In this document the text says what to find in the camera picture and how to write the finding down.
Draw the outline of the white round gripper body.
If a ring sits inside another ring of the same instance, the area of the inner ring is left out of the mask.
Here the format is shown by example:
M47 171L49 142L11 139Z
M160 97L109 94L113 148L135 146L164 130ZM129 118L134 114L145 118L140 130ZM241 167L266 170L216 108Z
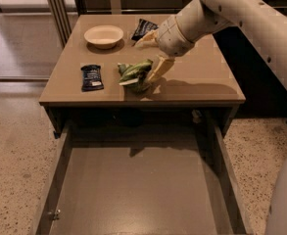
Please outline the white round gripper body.
M168 17L157 29L159 48L171 57L182 57L194 47L181 32L175 15Z

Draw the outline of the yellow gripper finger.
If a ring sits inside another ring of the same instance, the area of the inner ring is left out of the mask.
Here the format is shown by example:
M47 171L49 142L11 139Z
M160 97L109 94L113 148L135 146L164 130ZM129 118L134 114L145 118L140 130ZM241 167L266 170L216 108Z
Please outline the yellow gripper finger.
M148 31L142 38L140 38L135 44L135 47L157 47L158 31L156 29Z
M146 78L148 83L154 83L159 80L174 65L175 57L158 56L157 65L151 70Z

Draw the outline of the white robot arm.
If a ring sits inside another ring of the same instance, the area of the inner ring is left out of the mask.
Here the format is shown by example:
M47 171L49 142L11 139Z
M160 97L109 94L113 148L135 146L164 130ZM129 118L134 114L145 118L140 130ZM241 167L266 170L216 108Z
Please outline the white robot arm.
M166 54L146 81L158 80L196 41L231 24L240 28L287 91L287 17L263 0L192 0L136 43L139 48L157 46ZM273 190L265 235L287 235L287 158Z

